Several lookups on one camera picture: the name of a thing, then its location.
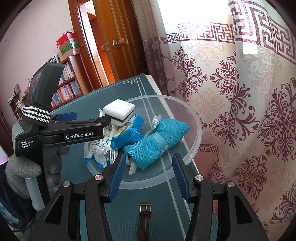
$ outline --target metal screw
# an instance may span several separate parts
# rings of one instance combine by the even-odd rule
[[[235,187],[235,183],[234,182],[228,182],[227,185],[231,188],[234,188]]]
[[[68,186],[70,186],[70,184],[71,184],[71,182],[69,182],[69,181],[65,181],[65,182],[63,182],[63,186],[66,188],[66,187],[68,187]]]
[[[103,175],[99,174],[99,175],[96,175],[94,178],[95,178],[97,181],[100,181],[100,180],[103,179]]]
[[[196,175],[195,179],[198,181],[202,181],[203,180],[203,176],[202,175]]]

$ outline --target red box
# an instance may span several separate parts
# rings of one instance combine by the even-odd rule
[[[57,47],[59,47],[63,42],[67,41],[68,39],[76,38],[75,33],[65,33],[62,37],[60,37],[57,41]]]

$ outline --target rolled blue towel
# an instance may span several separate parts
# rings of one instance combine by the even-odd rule
[[[144,170],[168,148],[176,145],[189,130],[185,122],[175,119],[160,120],[155,130],[152,130],[152,135],[143,137],[133,145],[125,146],[124,154],[129,155],[136,166]]]

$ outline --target gloved hand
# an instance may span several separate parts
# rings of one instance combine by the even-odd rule
[[[46,182],[53,191],[60,187],[62,160],[60,155],[69,152],[69,146],[59,148],[43,148],[43,163],[46,172]],[[24,198],[30,198],[25,179],[33,178],[41,174],[41,167],[25,156],[12,155],[8,159],[5,169],[8,185],[13,191]]]

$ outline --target brown leather strap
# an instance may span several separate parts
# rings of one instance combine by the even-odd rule
[[[151,203],[140,203],[138,222],[138,241],[150,241],[149,239],[149,219],[151,216]]]

